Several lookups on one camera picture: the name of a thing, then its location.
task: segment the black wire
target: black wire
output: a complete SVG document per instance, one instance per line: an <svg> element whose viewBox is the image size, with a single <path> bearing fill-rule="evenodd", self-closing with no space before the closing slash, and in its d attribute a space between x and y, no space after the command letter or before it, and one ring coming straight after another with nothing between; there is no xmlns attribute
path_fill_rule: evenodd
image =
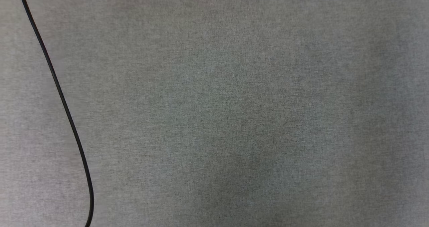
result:
<svg viewBox="0 0 429 227"><path fill-rule="evenodd" d="M86 221L85 227L89 227L91 225L92 215L94 214L94 190L92 188L91 176L89 175L89 168L88 168L88 163L86 162L85 153L83 152L82 144L80 142L79 135L75 127L75 123L73 122L72 115L70 114L69 107L67 106L66 99L64 98L63 91L61 90L60 83L58 82L57 75L55 74L54 67L52 66L51 59L49 58L48 51L46 50L42 37L40 36L39 31L37 30L36 23L34 22L34 19L28 8L28 4L26 0L22 0L22 4L24 5L25 11L28 15L29 22L31 23L31 26L34 29L34 33L36 34L40 47L42 48L43 54L45 55L46 62L48 62L49 69L51 70L52 77L54 78L54 82L58 90L58 94L60 95L61 102L63 102L64 110L66 110L67 118L69 119L70 126L72 127L73 134L75 135L76 143L78 144L79 152L82 157L83 167L85 169L85 174L86 174L86 180L88 182L89 198L90 198L89 214L88 214L88 219Z"/></svg>

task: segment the felt surface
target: felt surface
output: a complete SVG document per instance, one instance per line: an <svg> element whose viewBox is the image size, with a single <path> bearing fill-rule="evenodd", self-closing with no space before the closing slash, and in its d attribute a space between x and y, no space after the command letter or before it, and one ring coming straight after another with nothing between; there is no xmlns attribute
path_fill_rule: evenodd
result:
<svg viewBox="0 0 429 227"><path fill-rule="evenodd" d="M428 0L27 1L91 226L428 226ZM0 225L83 226L20 0L0 18Z"/></svg>

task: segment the gray fabric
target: gray fabric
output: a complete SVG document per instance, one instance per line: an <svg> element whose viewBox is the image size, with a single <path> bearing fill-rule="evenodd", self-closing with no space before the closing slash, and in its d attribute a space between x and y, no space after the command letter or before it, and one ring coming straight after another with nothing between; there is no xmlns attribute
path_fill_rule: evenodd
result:
<svg viewBox="0 0 429 227"><path fill-rule="evenodd" d="M429 226L429 0L28 0L92 226ZM0 0L1 226L83 226L84 171Z"/></svg>

